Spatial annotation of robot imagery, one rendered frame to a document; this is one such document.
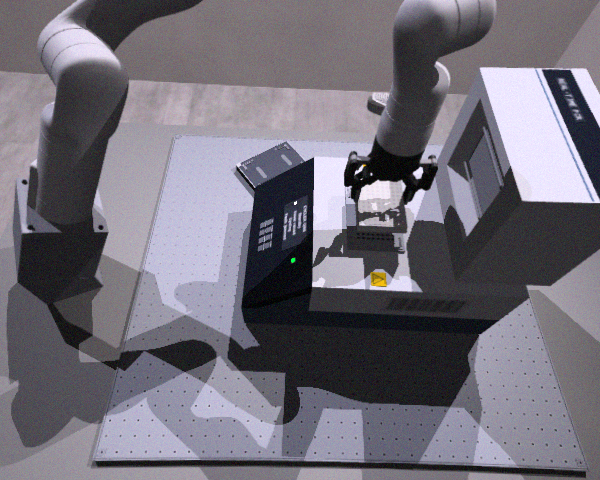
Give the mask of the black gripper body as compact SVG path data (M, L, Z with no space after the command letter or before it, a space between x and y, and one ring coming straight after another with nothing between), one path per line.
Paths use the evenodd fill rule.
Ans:
M424 149L424 151L425 151L425 149ZM367 157L370 157L370 159L367 161L366 166L372 174L374 174L377 171L379 171L380 169L386 167L386 168L388 168L389 174L386 177L379 179L379 181L398 182L401 179L398 178L397 171L390 170L390 169L398 169L398 171L404 171L406 169L410 169L410 170L406 170L406 172L408 175L411 175L412 173L414 173L415 171L417 171L420 168L421 164L419 162L422 158L424 151L422 151L421 153L419 153L417 155L409 156L409 157L397 156L397 155L391 154L391 153L387 152L386 150L384 150L378 143L377 138L375 136L372 150L371 150L370 154L367 155ZM380 165L376 160L379 163L381 163L384 167L382 165ZM414 167L414 168L412 168L412 167Z

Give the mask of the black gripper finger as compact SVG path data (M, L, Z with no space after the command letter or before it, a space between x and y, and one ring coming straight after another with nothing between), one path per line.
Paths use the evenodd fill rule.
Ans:
M435 155L430 155L428 159L421 159L420 164L423 173L419 179L417 179L414 174L409 176L406 171L397 171L398 177L406 186L403 192L405 205L413 200L414 195L418 190L429 190L437 173L438 165Z
M349 158L344 171L344 186L352 186L351 199L354 199L354 202L358 202L361 193L361 188L363 188L366 185L371 185L377 180L384 178L389 174L387 168L382 168L373 175L371 175L371 172L366 167L366 163L369 159L370 157L367 156L357 156L356 151L352 151L349 154ZM356 170L358 171L362 165L365 166L360 172L355 174Z

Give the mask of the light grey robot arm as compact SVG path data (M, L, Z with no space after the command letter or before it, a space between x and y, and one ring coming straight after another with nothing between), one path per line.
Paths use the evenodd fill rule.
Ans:
M142 24L201 1L78 0L44 28L37 51L56 95L41 113L27 194L41 217L76 224L92 212L129 89L116 48ZM393 25L390 92L367 103L381 116L376 138L384 150L403 157L424 151L450 86L437 60L483 39L495 14L496 0L404 0Z

